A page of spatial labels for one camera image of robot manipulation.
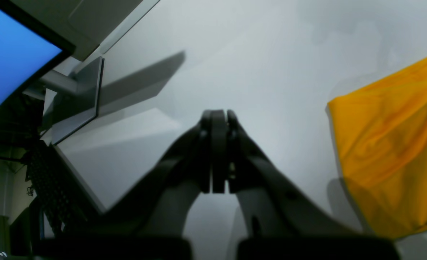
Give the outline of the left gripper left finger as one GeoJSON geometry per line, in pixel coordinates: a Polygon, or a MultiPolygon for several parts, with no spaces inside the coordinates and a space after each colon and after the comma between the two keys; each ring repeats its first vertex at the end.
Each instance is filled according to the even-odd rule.
{"type": "Polygon", "coordinates": [[[197,125],[106,214],[40,192],[44,209],[50,216],[60,214],[65,231],[36,242],[34,259],[191,260],[191,245],[182,232],[197,196],[210,190],[212,115],[204,111],[197,125]]]}

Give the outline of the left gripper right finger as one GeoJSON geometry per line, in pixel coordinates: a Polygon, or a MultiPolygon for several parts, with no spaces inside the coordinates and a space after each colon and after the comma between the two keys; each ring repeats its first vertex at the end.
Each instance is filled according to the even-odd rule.
{"type": "Polygon", "coordinates": [[[249,238],[238,260],[398,260],[392,242],[331,219],[271,163],[231,110],[212,112],[212,191],[228,184],[249,238]]]}

